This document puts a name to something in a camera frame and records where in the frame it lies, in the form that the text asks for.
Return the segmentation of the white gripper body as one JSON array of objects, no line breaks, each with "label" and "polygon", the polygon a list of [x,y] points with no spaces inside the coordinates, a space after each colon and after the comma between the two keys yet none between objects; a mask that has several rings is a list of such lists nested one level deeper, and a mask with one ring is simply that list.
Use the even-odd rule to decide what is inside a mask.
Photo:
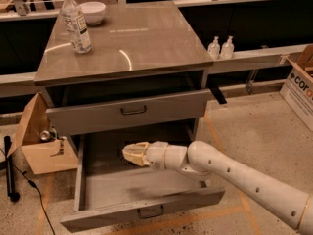
[{"label": "white gripper body", "polygon": [[146,158],[155,170],[182,170],[187,164],[187,147],[157,141],[148,146]]}]

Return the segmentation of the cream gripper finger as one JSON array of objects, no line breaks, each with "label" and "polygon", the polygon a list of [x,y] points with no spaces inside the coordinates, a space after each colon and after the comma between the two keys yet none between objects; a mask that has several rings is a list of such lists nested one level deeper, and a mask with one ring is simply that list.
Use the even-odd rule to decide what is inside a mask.
[{"label": "cream gripper finger", "polygon": [[122,151],[124,158],[138,166],[147,166],[149,161],[147,160],[145,150],[123,150]]},{"label": "cream gripper finger", "polygon": [[125,149],[129,152],[145,152],[149,147],[148,142],[140,142],[140,143],[134,143],[129,144],[125,147]]}]

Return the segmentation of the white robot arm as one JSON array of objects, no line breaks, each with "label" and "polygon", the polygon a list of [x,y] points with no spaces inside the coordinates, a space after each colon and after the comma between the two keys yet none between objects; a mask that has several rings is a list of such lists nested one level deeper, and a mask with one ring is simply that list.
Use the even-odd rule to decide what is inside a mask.
[{"label": "white robot arm", "polygon": [[170,169],[198,179],[207,179],[213,172],[300,235],[313,235],[313,200],[310,194],[241,164],[205,142],[194,141],[189,146],[160,141],[140,142],[125,146],[122,154],[138,166]]}]

